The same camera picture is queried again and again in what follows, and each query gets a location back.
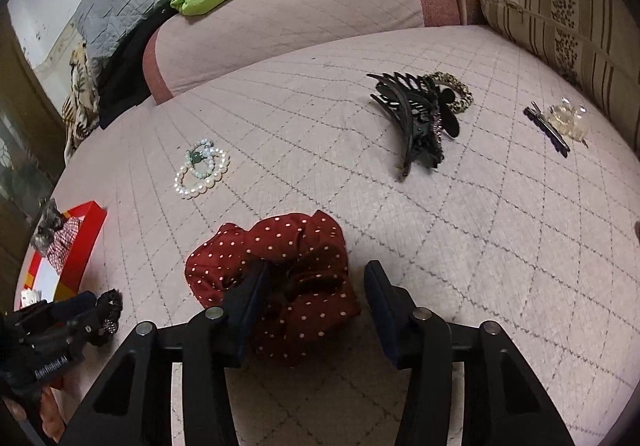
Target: red and yellow box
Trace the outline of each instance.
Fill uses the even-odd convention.
[[[24,280],[25,289],[39,289],[47,301],[61,301],[78,294],[84,269],[91,256],[95,240],[107,217],[107,212],[94,201],[71,208],[63,213],[67,218],[81,219],[78,235],[71,244],[60,276],[51,264],[34,253]]]

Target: polka dot fabric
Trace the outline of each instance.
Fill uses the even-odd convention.
[[[254,338],[258,356],[295,364],[360,314],[342,230],[322,211],[272,217],[248,231],[225,223],[187,259],[185,277],[203,307],[220,305],[257,260],[274,266],[270,300]]]

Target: metal bolt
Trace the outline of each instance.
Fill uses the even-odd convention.
[[[222,307],[209,307],[204,311],[204,315],[209,320],[217,320],[222,318],[225,314],[225,310]]]
[[[495,321],[486,321],[484,323],[484,330],[495,336],[495,334],[500,334],[502,327],[500,327],[500,325]]]
[[[427,321],[431,318],[431,311],[425,307],[416,307],[414,309],[414,318],[420,321]]]
[[[136,334],[138,336],[146,336],[153,328],[153,324],[149,323],[149,321],[142,321],[142,323],[136,325]]]

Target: black fabric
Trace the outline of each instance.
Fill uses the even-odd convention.
[[[101,128],[151,95],[142,72],[142,55],[154,32],[175,13],[168,4],[160,7],[123,38],[96,83]]]

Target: striped floral fabric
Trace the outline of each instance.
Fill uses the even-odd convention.
[[[481,0],[489,24],[578,86],[637,152],[640,30],[622,0]]]

